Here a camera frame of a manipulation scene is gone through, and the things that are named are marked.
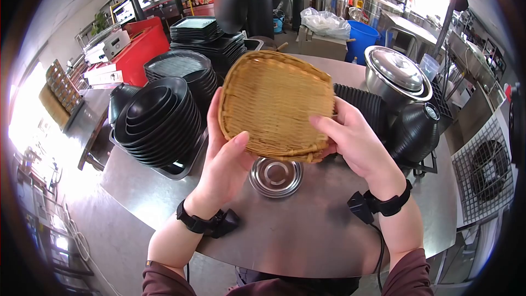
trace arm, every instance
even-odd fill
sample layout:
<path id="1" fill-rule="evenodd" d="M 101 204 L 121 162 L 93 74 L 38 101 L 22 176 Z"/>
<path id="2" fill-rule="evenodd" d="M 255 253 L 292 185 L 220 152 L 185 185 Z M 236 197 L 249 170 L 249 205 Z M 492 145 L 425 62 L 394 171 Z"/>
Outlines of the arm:
<path id="1" fill-rule="evenodd" d="M 335 106 L 338 112 L 336 120 L 324 116 L 310 117 L 312 125 L 331 138 L 324 155 L 334 152 L 343 155 L 349 167 L 367 181 L 371 193 L 381 201 L 400 196 L 405 190 L 405 177 L 363 115 L 338 97 L 335 98 Z M 391 255 L 392 270 L 407 253 L 423 247 L 422 217 L 412 196 L 397 214 L 378 216 Z"/>
<path id="2" fill-rule="evenodd" d="M 221 88 L 216 91 L 208 109 L 208 148 L 201 179 L 184 203 L 188 215 L 203 220 L 212 218 L 225 203 L 232 200 L 254 161 L 252 155 L 244 152 L 248 132 L 242 132 L 228 142 L 225 140 L 217 121 L 220 94 Z M 188 230 L 174 213 L 151 237 L 148 260 L 161 263 L 184 278 L 183 267 L 192 258 L 201 238 L 202 234 Z"/>

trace kitchen counter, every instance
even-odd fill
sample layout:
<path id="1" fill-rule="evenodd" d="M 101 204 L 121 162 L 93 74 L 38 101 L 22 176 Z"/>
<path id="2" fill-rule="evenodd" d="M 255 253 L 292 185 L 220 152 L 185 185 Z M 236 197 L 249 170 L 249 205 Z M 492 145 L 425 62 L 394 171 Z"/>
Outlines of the kitchen counter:
<path id="1" fill-rule="evenodd" d="M 415 23 L 403 18 L 402 16 L 382 11 L 376 30 L 382 33 L 389 27 L 397 27 L 406 30 L 416 36 L 416 51 L 411 51 L 410 55 L 407 55 L 415 62 L 420 62 L 425 53 L 430 54 L 434 48 L 434 45 L 437 43 L 437 38 L 423 27 L 416 25 Z M 392 36 L 394 42 L 391 41 L 391 44 L 396 44 L 396 38 L 398 37 L 398 31 L 394 30 L 394 33 L 395 35 Z M 441 46 L 439 56 L 437 57 L 437 62 L 441 63 L 444 57 L 445 48 L 444 46 Z"/>
<path id="2" fill-rule="evenodd" d="M 365 67 L 295 56 L 325 70 L 335 83 L 366 89 Z M 101 186 L 128 211 L 158 229 L 197 185 L 204 154 L 202 151 L 187 177 L 171 181 L 114 147 Z M 412 194 L 424 220 L 427 257 L 452 246 L 456 233 L 456 180 L 444 136 L 436 155 L 439 174 L 410 177 Z M 283 199 L 262 196 L 247 179 L 240 193 L 224 206 L 240 216 L 242 225 L 222 238 L 203 238 L 197 251 L 236 266 L 293 277 L 340 278 L 373 273 L 380 253 L 379 236 L 346 204 L 354 192 L 368 189 L 366 182 L 341 156 L 304 164 L 304 168 L 298 191 Z M 388 261 L 386 254 L 384 264 Z"/>

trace blue bucket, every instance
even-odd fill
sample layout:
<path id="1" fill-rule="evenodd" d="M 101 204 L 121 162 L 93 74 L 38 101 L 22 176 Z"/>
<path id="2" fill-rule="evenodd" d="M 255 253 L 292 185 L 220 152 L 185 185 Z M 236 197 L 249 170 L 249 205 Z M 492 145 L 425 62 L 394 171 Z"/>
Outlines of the blue bucket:
<path id="1" fill-rule="evenodd" d="M 280 17 L 279 19 L 274 19 L 274 33 L 281 33 L 283 29 L 283 20 L 285 17 Z"/>
<path id="2" fill-rule="evenodd" d="M 387 45 L 391 46 L 391 41 L 393 40 L 393 34 L 392 32 L 389 33 L 389 42 Z M 385 45 L 385 31 L 380 32 L 380 41 L 378 42 L 381 46 Z"/>
<path id="3" fill-rule="evenodd" d="M 376 40 L 380 37 L 378 31 L 368 26 L 367 24 L 358 21 L 347 21 L 351 25 L 351 39 L 356 41 L 350 41 L 347 43 L 347 55 L 345 55 L 345 62 L 352 62 L 356 56 L 356 62 L 364 66 L 365 48 L 372 46 L 376 43 Z"/>

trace pot lid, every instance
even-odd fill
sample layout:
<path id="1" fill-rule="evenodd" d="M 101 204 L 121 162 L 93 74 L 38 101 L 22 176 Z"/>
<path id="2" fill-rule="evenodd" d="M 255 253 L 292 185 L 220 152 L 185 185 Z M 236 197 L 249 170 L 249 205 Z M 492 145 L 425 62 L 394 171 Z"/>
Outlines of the pot lid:
<path id="1" fill-rule="evenodd" d="M 369 53 L 371 63 L 384 77 L 398 87 L 415 92 L 422 89 L 422 71 L 407 56 L 387 47 L 378 47 Z"/>

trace stainless steel bowl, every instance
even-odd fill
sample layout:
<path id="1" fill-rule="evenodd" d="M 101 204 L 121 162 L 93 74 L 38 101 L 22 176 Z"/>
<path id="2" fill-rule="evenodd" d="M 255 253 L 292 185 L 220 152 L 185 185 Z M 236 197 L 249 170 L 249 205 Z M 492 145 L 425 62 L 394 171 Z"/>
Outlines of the stainless steel bowl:
<path id="1" fill-rule="evenodd" d="M 389 73 L 392 73 L 392 71 L 382 69 L 382 67 L 377 68 L 372 63 L 370 59 L 371 51 L 377 49 L 383 50 L 386 49 L 386 47 L 370 46 L 365 49 L 364 53 L 365 63 L 367 65 L 365 68 L 365 83 L 367 85 L 367 88 L 369 89 L 369 92 L 376 95 L 380 95 L 386 102 L 387 106 L 392 111 L 397 112 L 402 110 L 407 104 L 411 104 L 414 102 L 428 102 L 431 99 L 431 96 L 433 95 L 431 82 L 429 82 L 429 79 L 427 79 L 427 77 L 424 75 L 424 72 L 422 72 L 422 70 L 418 68 L 418 66 L 416 67 L 418 70 L 420 70 L 422 74 L 422 88 L 418 91 L 413 92 L 407 89 L 403 89 L 385 76 Z"/>
<path id="2" fill-rule="evenodd" d="M 303 166 L 300 162 L 259 158 L 252 165 L 248 178 L 260 194 L 269 198 L 283 198 L 298 190 L 303 179 Z"/>

